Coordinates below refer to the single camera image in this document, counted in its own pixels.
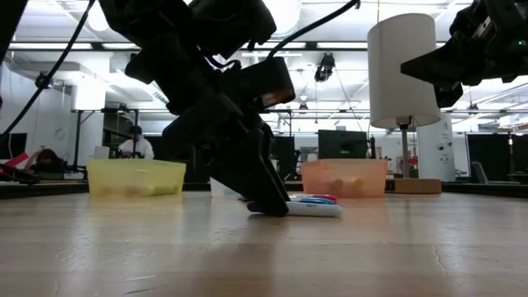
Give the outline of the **black aluminium table frame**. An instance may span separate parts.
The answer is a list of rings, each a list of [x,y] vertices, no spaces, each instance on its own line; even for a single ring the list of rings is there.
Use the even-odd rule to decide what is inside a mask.
[[[36,196],[81,194],[88,193],[88,190],[88,184],[84,182],[42,183],[35,185],[0,183],[0,200]],[[425,190],[418,190],[417,186],[407,186],[404,182],[396,180],[388,180],[386,182],[385,190],[387,193],[391,194],[426,194]],[[440,193],[443,192],[528,198],[528,185],[442,182]]]

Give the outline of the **orange translucent plastic bin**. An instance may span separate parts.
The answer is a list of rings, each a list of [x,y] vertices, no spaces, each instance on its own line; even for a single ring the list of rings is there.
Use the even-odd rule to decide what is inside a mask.
[[[302,165],[300,172],[307,194],[379,198],[384,195],[388,167],[384,159],[319,159]]]

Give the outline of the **black ceiling spotlight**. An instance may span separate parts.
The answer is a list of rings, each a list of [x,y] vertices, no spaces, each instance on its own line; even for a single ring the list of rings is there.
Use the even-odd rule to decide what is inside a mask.
[[[326,82],[333,73],[333,69],[335,68],[335,59],[333,57],[333,53],[324,53],[323,57],[318,64],[316,68],[316,72],[314,74],[314,80],[316,83],[324,83]]]
[[[40,72],[35,79],[35,86],[41,90],[51,89],[54,86],[53,78],[49,73]]]

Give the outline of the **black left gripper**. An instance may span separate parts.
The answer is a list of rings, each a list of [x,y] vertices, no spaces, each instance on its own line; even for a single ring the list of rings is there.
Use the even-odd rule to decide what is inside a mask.
[[[142,45],[126,75],[156,83],[176,119],[163,130],[176,155],[204,154],[211,176],[247,200],[253,213],[284,217],[290,200],[271,162],[272,132],[253,99],[243,94],[243,67],[183,36],[159,36]]]

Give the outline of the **white shade table lamp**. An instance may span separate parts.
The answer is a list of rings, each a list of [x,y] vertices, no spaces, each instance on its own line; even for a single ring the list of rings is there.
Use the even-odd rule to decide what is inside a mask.
[[[407,13],[374,25],[367,35],[370,125],[401,131],[403,177],[389,180],[394,194],[436,195],[441,181],[409,176],[408,131],[437,123],[433,86],[403,72],[403,65],[436,49],[433,18]]]

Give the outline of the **black partition panels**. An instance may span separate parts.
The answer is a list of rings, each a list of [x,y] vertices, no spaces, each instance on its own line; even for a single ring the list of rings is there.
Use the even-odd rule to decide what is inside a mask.
[[[210,168],[202,155],[192,147],[176,155],[163,145],[161,136],[146,136],[153,146],[154,158],[162,161],[186,164],[185,183],[206,183],[210,181]],[[293,137],[275,137],[271,142],[271,159],[276,160],[276,168],[282,180],[296,172],[297,154]]]
[[[480,162],[489,180],[528,185],[528,134],[469,134],[469,165]]]

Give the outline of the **black overhead beam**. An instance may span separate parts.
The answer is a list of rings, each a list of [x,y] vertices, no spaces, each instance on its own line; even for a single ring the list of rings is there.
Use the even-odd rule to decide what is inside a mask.
[[[8,51],[63,51],[67,48],[67,42],[13,42]],[[78,42],[71,50],[73,51],[139,51],[139,47],[133,43],[126,42]],[[366,42],[290,42],[280,51],[366,51]]]

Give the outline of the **white column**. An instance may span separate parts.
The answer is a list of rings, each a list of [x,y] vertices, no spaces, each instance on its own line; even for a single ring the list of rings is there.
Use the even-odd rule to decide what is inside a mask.
[[[451,114],[442,114],[441,120],[419,127],[418,171],[419,177],[455,181],[455,154]]]

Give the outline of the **yellow translucent plastic bin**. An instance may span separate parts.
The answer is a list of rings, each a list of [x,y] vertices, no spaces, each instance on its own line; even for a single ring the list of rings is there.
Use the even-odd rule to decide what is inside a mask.
[[[89,159],[87,181],[95,197],[179,195],[186,164],[154,159]]]

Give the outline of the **black monitor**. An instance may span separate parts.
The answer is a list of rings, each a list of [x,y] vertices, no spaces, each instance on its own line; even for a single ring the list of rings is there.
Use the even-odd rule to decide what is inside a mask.
[[[26,151],[26,133],[9,134],[7,139],[0,145],[0,160],[12,159]]]
[[[368,150],[365,132],[345,130],[318,131],[318,158],[366,158]]]

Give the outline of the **red white object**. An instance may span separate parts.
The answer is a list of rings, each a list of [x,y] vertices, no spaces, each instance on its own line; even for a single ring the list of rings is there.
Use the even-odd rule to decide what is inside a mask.
[[[36,162],[36,159],[39,157],[40,151],[29,155],[28,153],[21,153],[14,157],[13,159],[6,162],[6,165],[11,167],[19,167],[25,170],[29,170]]]

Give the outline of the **clear plastic bin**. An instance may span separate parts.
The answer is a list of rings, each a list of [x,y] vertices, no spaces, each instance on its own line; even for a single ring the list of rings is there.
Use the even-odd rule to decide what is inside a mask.
[[[258,159],[214,160],[210,165],[213,196],[244,196],[248,199],[269,195],[276,184]]]

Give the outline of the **red fine-tip marker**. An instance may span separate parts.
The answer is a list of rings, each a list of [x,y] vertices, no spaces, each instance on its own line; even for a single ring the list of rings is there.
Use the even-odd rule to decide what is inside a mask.
[[[337,201],[337,197],[336,196],[331,196],[331,195],[320,195],[320,194],[293,194],[293,195],[290,195],[290,199],[293,200],[293,199],[308,199],[308,198],[313,198],[313,199],[327,199],[327,200],[333,200],[333,201]]]

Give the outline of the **person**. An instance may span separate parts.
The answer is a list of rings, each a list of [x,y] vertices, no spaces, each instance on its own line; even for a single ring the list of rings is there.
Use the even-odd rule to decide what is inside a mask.
[[[29,158],[25,170],[32,173],[63,173],[65,162],[54,150],[44,148]]]
[[[142,128],[138,125],[129,127],[130,139],[118,146],[121,158],[154,159],[152,144],[143,136]]]

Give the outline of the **grey office chair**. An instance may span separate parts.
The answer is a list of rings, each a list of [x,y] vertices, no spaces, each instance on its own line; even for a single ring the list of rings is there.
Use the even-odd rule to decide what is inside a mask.
[[[478,184],[501,184],[501,185],[519,185],[518,181],[493,181],[489,180],[483,166],[480,162],[471,163],[471,179]]]

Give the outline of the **black background frame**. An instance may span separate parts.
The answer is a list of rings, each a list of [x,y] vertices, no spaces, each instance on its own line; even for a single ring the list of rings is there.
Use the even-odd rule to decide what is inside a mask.
[[[111,149],[110,158],[117,156],[119,144],[129,138],[128,128],[138,125],[143,129],[144,137],[161,136],[162,130],[176,117],[161,109],[127,109],[106,107],[100,110],[74,110],[76,115],[75,148],[72,154],[72,165],[83,169],[87,160],[94,154],[95,147],[107,146]],[[296,172],[285,181],[293,180],[297,175],[299,152],[297,154]]]

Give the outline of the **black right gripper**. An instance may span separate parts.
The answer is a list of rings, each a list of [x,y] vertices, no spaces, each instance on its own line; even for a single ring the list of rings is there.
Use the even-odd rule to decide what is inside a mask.
[[[452,107],[464,86],[528,74],[528,0],[473,0],[457,12],[449,32],[443,46],[400,66],[401,74],[439,85],[440,108]]]

